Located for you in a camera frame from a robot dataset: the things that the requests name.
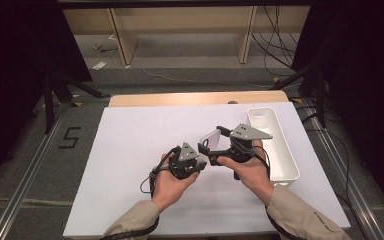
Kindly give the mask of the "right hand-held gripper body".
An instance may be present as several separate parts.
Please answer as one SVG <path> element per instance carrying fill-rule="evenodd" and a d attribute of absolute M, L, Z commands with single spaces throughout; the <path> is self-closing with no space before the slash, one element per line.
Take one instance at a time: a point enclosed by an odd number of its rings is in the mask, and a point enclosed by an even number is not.
<path fill-rule="evenodd" d="M 228 137 L 231 142 L 233 159 L 240 163 L 248 161 L 255 154 L 253 147 L 254 140 L 266 140 L 273 138 L 271 134 L 243 123 L 231 130 Z"/>

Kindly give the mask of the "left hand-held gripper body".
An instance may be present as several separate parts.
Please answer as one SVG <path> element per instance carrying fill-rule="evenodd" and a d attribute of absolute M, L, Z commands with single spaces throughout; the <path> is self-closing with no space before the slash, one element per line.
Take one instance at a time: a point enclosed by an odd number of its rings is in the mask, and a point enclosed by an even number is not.
<path fill-rule="evenodd" d="M 192 174 L 189 169 L 197 167 L 198 153 L 186 142 L 175 149 L 174 157 L 169 161 L 169 170 L 179 180 L 186 179 Z"/>

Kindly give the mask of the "iridescent phone case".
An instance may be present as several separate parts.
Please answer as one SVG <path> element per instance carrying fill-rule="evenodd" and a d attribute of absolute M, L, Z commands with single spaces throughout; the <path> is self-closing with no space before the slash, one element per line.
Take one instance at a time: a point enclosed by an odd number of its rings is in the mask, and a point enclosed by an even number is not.
<path fill-rule="evenodd" d="M 200 143 L 209 148 L 210 150 L 217 150 L 220 141 L 221 131 L 219 129 L 213 130 L 200 139 Z"/>

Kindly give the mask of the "long white plastic container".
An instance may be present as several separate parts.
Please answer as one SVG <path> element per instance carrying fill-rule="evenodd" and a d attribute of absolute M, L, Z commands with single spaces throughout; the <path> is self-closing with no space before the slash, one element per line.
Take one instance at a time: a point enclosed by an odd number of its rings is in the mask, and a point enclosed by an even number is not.
<path fill-rule="evenodd" d="M 275 110 L 272 108 L 249 109 L 248 122 L 252 127 L 272 136 L 271 139 L 263 140 L 263 146 L 270 161 L 271 181 L 275 185 L 283 186 L 294 183 L 300 177 L 300 172 Z"/>

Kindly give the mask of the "person's left hand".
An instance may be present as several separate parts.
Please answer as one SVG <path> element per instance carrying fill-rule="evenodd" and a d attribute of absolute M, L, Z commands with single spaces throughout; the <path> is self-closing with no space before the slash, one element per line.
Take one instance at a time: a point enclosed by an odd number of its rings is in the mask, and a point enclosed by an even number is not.
<path fill-rule="evenodd" d="M 155 180 L 154 194 L 151 201 L 162 213 L 169 206 L 175 204 L 198 178 L 197 172 L 186 179 L 179 180 L 169 170 L 161 170 Z"/>

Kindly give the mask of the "person's right hand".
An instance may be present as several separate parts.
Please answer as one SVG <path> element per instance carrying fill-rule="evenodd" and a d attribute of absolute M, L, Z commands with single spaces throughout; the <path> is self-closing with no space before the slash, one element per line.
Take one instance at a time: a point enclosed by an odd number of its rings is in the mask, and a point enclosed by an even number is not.
<path fill-rule="evenodd" d="M 268 176 L 267 162 L 263 143 L 261 140 L 254 140 L 253 147 L 255 155 L 245 163 L 235 162 L 233 159 L 221 156 L 218 163 L 237 173 L 241 182 L 252 191 L 265 206 L 269 205 L 274 187 Z"/>

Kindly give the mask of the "white board sheet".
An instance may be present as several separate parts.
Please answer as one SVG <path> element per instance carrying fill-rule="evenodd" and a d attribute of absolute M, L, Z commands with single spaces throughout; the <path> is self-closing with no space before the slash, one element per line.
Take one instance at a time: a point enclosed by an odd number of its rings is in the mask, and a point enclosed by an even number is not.
<path fill-rule="evenodd" d="M 316 156 L 294 106 L 271 104 L 300 172 L 291 191 L 343 228 L 350 223 Z M 248 119 L 249 104 L 108 107 L 68 217 L 65 236 L 96 239 L 131 206 L 148 198 L 146 178 L 162 154 L 196 145 L 218 126 Z M 165 210 L 155 236 L 211 236 L 273 231 L 264 205 L 232 170 L 208 166 L 182 198 Z"/>

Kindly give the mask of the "black tripod stand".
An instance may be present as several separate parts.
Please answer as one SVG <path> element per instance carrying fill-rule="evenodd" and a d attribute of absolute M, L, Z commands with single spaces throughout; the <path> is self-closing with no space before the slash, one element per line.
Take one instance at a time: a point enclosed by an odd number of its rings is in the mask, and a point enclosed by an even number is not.
<path fill-rule="evenodd" d="M 326 127 L 324 117 L 324 95 L 325 95 L 325 81 L 323 69 L 320 67 L 318 60 L 312 60 L 308 65 L 301 70 L 294 73 L 292 76 L 283 81 L 278 81 L 272 90 L 281 90 L 286 86 L 302 79 L 299 87 L 299 94 L 301 97 L 308 97 L 311 93 L 316 92 L 316 112 L 315 116 L 323 128 Z"/>
<path fill-rule="evenodd" d="M 48 71 L 43 80 L 43 93 L 46 111 L 46 134 L 51 131 L 55 122 L 53 96 L 56 96 L 62 103 L 70 103 L 73 98 L 73 95 L 67 87 L 68 84 L 71 84 L 74 87 L 97 98 L 110 97 L 109 94 L 102 93 L 80 81 L 77 81 L 63 72 L 54 70 Z"/>

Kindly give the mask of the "black metal bar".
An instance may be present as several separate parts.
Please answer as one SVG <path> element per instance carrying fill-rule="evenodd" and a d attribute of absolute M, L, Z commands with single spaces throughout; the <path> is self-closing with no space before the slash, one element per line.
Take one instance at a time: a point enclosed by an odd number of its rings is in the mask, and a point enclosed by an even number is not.
<path fill-rule="evenodd" d="M 65 9 L 224 7 L 224 6 L 309 6 L 317 0 L 56 0 Z"/>

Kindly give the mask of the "light wooden desk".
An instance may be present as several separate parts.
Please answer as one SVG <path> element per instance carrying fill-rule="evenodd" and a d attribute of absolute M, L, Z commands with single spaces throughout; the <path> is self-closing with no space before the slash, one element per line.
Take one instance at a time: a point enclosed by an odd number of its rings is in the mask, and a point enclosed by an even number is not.
<path fill-rule="evenodd" d="M 308 6 L 98 8 L 68 9 L 64 15 L 75 35 L 114 35 L 124 65 L 132 62 L 141 35 L 192 33 L 234 35 L 239 62 L 244 64 L 254 33 L 267 33 L 274 23 L 281 33 L 299 33 L 309 10 Z"/>

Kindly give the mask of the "dark curtain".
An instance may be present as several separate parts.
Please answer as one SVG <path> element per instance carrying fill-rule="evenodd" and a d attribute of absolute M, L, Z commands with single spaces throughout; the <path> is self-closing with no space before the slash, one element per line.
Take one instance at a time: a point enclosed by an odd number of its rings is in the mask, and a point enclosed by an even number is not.
<path fill-rule="evenodd" d="M 43 95 L 46 66 L 91 76 L 58 0 L 0 0 L 0 165 Z"/>
<path fill-rule="evenodd" d="M 316 0 L 295 70 L 310 62 L 324 38 L 339 43 L 326 65 L 329 96 L 384 193 L 384 0 Z"/>

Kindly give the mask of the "aluminium floor rail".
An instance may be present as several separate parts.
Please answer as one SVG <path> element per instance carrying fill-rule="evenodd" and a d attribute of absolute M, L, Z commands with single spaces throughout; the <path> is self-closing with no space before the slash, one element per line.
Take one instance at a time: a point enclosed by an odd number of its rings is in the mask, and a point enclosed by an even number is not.
<path fill-rule="evenodd" d="M 18 182 L 16 190 L 13 192 L 7 201 L 5 208 L 0 215 L 0 240 L 5 240 L 11 226 L 21 209 L 23 200 L 25 199 L 37 173 L 44 161 L 48 152 L 49 146 L 58 130 L 64 114 L 69 109 L 67 103 L 61 103 L 56 110 L 56 116 L 53 119 L 51 127 L 41 135 L 38 146 L 35 148 L 35 153 L 30 159 L 28 167 L 25 169 L 21 180 Z"/>
<path fill-rule="evenodd" d="M 323 128 L 315 116 L 316 106 L 310 99 L 304 99 L 303 103 L 308 112 L 308 116 L 303 119 L 303 122 L 310 121 L 313 126 L 310 132 L 315 132 L 321 140 L 331 162 L 336 170 L 338 177 L 345 188 L 345 196 L 343 199 L 349 206 L 356 222 L 362 232 L 365 240 L 384 240 L 384 233 L 373 213 L 369 204 L 364 199 L 361 191 L 355 183 L 350 173 L 349 157 L 342 157 L 336 145 L 336 138 L 342 145 L 342 140 L 334 134 Z"/>

